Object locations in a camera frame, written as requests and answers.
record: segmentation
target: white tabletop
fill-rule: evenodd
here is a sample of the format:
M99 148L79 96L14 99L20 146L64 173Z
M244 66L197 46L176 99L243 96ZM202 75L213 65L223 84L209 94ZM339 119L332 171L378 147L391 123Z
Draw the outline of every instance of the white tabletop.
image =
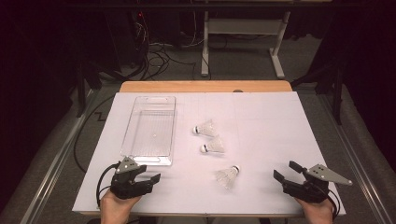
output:
M298 217L301 206L273 178L274 169L288 180L304 177L289 168L296 161L310 168L326 165L296 92L117 93L105 128L79 190L73 211L99 214L95 189L102 172L121 161L120 149L136 96L175 96L177 122L171 166L148 166L142 178L161 173L153 192L132 212L154 216ZM203 154L210 138L191 129L212 119L224 142L224 154ZM232 189L215 172L239 165ZM110 185L114 170L104 178ZM330 189L337 196L334 184ZM346 212L341 206L340 215Z

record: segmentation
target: person's left hand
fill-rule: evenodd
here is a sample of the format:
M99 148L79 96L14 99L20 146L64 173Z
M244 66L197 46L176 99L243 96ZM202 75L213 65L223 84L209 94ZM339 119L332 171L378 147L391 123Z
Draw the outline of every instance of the person's left hand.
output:
M100 201L101 223L125 224L128 221L132 207L141 197L142 196L123 200L117 198L117 196L108 189Z

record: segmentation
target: white desk leg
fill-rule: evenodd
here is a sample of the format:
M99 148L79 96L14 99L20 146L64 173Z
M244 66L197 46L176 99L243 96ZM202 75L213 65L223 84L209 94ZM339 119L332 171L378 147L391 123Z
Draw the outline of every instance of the white desk leg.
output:
M207 77L209 75L209 47L207 46L207 41L209 38L208 25L209 15L205 12L205 22L204 22L204 48L202 51L202 63L201 63L201 76Z
M283 73L282 66L280 65L279 58L277 57L277 53L279 52L280 44L282 43L283 35L285 34L286 27L288 26L288 20L289 20L289 15L290 12L285 12L285 15L283 17L283 21L279 26L279 32L277 33L277 39L276 39L276 46L272 49L270 48L270 55L271 59L276 71L276 76L279 79L284 79L285 74Z

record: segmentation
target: clear plastic tray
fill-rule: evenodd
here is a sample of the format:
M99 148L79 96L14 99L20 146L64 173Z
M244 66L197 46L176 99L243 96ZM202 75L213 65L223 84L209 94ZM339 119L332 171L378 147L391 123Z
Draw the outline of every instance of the clear plastic tray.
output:
M129 119L121 156L138 164L172 164L176 97L139 96Z

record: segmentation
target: shuttlecock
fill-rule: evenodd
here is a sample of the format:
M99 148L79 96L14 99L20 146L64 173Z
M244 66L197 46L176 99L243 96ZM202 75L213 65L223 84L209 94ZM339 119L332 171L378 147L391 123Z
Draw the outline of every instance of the shuttlecock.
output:
M220 170L216 172L216 180L226 189L233 187L233 182L236 176L239 174L241 168L237 165L232 166L229 169Z
M201 133L208 136L216 136L216 129L213 125L212 119L208 120L205 123L199 124L192 128L193 133Z
M224 146L220 137L217 135L207 144L201 146L201 152L224 152Z

